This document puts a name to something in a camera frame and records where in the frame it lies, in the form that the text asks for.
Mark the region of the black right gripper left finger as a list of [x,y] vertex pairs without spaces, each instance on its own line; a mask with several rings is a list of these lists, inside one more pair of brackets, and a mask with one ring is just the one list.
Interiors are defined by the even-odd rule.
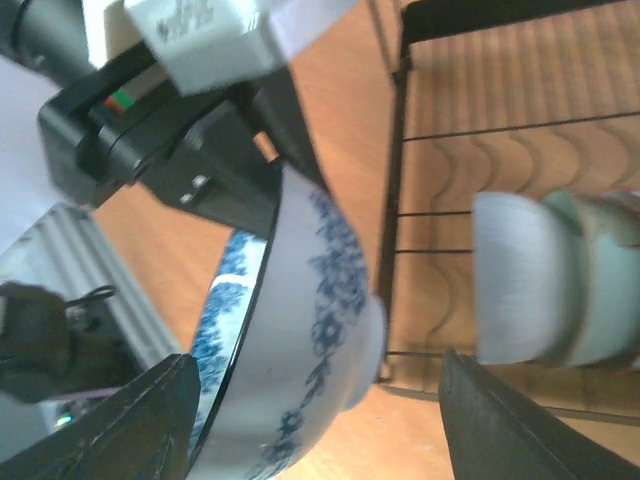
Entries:
[[3,479],[184,479],[200,395],[197,361],[173,354],[89,414],[1,464]]

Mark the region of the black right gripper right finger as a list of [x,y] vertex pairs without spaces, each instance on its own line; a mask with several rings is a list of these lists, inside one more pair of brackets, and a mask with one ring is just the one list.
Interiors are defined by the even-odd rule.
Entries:
[[453,350],[438,389],[457,479],[637,479],[639,467],[597,444]]

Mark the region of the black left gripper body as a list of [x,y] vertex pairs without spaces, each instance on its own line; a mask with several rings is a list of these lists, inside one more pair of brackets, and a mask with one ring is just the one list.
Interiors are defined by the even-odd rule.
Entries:
[[49,174],[71,200],[98,207],[139,183],[173,209],[267,238],[281,178],[255,143],[259,133],[281,160],[324,183],[288,68],[189,96],[164,80],[122,112],[107,106],[155,66],[138,44],[41,107]]

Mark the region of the celadon green bowl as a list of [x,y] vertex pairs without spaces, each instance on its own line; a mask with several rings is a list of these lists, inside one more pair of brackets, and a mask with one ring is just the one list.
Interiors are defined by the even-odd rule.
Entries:
[[556,190],[543,204],[577,235],[584,310],[564,363],[633,357],[639,348],[639,217],[602,196]]

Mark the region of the blue floral white bowl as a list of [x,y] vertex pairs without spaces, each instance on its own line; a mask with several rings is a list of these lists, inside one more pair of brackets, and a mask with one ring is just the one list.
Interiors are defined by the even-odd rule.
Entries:
[[382,360],[386,312],[355,230],[324,189],[278,172],[269,236],[232,233],[192,344],[192,479],[276,477],[364,398]]

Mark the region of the black wire dish rack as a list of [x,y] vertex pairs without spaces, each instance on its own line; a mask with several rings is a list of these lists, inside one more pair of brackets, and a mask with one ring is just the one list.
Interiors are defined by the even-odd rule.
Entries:
[[[473,201],[639,191],[635,1],[413,1],[399,11],[377,289],[380,384],[433,401],[449,350],[476,358]],[[580,279],[581,318],[584,281]],[[636,355],[486,365],[555,414],[637,426]]]

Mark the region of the orange diamond patterned bowl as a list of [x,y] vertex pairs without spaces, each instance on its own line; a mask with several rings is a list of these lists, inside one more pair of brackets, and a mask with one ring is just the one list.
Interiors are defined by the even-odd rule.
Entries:
[[618,188],[610,190],[602,195],[608,201],[625,208],[636,217],[639,217],[639,191],[631,189]]

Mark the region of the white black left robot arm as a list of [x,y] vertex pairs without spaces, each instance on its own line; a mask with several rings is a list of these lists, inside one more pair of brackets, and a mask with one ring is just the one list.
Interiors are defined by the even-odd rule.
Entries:
[[1,5],[2,55],[59,87],[37,122],[49,176],[71,200],[98,207],[142,184],[171,208],[268,238],[281,177],[256,145],[258,133],[279,162],[324,184],[287,68],[189,96],[164,80],[116,107],[116,95],[153,66],[152,54],[135,45],[91,66],[81,8],[78,1]]

